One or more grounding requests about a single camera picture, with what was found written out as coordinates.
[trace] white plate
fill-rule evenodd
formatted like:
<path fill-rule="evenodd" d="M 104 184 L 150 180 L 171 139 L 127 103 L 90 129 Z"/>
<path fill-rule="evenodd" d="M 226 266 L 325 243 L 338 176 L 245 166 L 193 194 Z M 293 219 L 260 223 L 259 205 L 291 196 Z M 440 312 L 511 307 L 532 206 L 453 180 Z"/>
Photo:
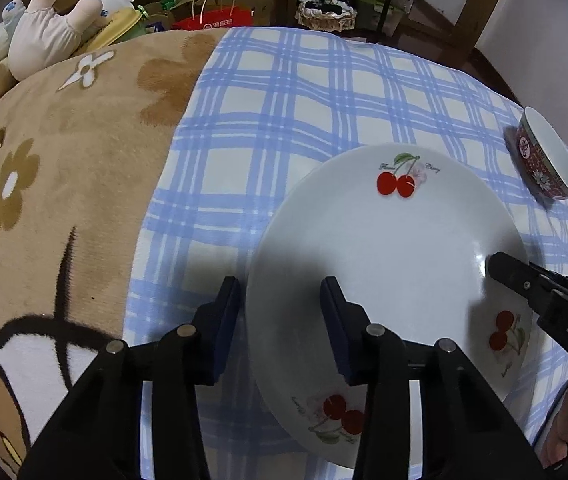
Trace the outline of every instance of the white plate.
<path fill-rule="evenodd" d="M 380 194 L 381 173 L 409 170 L 410 197 Z M 503 399 L 522 364 L 531 314 L 517 294 L 485 278 L 484 261 L 497 251 L 526 261 L 502 202 L 444 155 L 408 144 L 366 146 L 309 174 L 272 218 L 246 291 L 251 363 L 279 423 L 311 452 L 354 466 L 366 388 L 349 388 L 337 373 L 319 306 L 326 276 L 336 276 L 372 322 L 404 339 L 455 340 Z M 502 327 L 506 346 L 494 351 L 489 340 L 503 310 L 514 319 Z M 411 464 L 422 459 L 419 413 L 412 384 Z"/>

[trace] white flower print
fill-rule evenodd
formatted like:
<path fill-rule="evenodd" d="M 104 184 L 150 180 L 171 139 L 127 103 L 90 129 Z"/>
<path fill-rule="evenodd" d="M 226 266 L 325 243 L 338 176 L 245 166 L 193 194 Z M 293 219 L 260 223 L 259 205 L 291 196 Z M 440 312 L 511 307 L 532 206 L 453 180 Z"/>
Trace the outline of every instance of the white flower print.
<path fill-rule="evenodd" d="M 533 171 L 533 178 L 535 182 L 538 183 L 538 186 L 541 187 L 543 190 L 548 191 L 551 189 L 551 182 L 548 177 L 539 170 Z"/>
<path fill-rule="evenodd" d="M 64 84 L 58 88 L 58 91 L 77 81 L 80 81 L 82 88 L 88 88 L 95 82 L 97 76 L 95 71 L 96 67 L 103 62 L 108 61 L 113 56 L 115 56 L 114 50 L 104 52 L 104 54 L 99 55 L 95 59 L 93 59 L 93 54 L 86 54 L 86 56 L 83 56 L 77 63 L 77 70 L 73 72 L 66 81 L 64 81 Z"/>
<path fill-rule="evenodd" d="M 413 164 L 413 167 L 408 174 L 411 175 L 415 181 L 415 189 L 417 189 L 420 184 L 426 182 L 426 166 L 424 166 L 421 162 Z"/>

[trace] wicker basket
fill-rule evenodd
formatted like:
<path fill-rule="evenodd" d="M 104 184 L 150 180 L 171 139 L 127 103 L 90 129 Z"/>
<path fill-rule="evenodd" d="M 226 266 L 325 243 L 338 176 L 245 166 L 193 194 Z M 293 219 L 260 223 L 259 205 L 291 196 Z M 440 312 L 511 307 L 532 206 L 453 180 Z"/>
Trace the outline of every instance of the wicker basket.
<path fill-rule="evenodd" d="M 355 17 L 358 15 L 356 10 L 349 16 L 307 16 L 304 13 L 304 3 L 300 3 L 295 13 L 295 19 L 300 25 L 311 30 L 323 30 L 324 32 L 341 32 L 355 28 Z"/>

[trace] beige blanket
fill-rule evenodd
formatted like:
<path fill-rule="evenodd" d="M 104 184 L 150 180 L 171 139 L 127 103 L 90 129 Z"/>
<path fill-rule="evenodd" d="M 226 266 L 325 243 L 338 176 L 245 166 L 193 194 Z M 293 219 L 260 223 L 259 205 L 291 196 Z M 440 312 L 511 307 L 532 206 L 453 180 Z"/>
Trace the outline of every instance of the beige blanket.
<path fill-rule="evenodd" d="M 122 334 L 144 213 L 224 35 L 152 34 L 56 64 L 0 101 L 0 464 Z"/>

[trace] bowl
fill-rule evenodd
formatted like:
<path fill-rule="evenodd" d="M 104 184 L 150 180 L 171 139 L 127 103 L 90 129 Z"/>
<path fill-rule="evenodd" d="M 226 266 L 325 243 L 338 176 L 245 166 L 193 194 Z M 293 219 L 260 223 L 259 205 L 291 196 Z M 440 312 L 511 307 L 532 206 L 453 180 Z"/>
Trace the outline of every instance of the bowl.
<path fill-rule="evenodd" d="M 515 141 L 540 191 L 554 200 L 568 199 L 568 150 L 548 121 L 535 109 L 524 108 Z"/>

